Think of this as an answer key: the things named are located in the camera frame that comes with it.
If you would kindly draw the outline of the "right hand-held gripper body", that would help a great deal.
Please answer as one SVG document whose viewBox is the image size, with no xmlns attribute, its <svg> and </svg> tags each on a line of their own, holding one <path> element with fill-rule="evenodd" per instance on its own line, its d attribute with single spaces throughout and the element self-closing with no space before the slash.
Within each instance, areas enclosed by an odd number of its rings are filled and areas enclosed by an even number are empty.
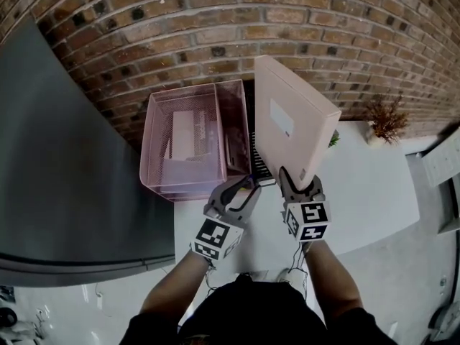
<svg viewBox="0 0 460 345">
<path fill-rule="evenodd" d="M 296 201 L 294 197 L 284 202 L 284 222 L 297 242 L 324 240 L 331 224 L 329 202 L 323 193 Z"/>
</svg>

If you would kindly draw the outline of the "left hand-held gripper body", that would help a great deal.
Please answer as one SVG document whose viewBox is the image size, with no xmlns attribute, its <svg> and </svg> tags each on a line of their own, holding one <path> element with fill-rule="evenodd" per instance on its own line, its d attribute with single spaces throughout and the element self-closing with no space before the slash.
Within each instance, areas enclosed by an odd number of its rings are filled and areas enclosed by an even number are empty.
<svg viewBox="0 0 460 345">
<path fill-rule="evenodd" d="M 205 205 L 205 220 L 190 244 L 191 251 L 208 261 L 220 261 L 241 243 L 247 229 L 249 218 L 245 222 L 233 220 L 229 210 L 216 211 Z"/>
</svg>

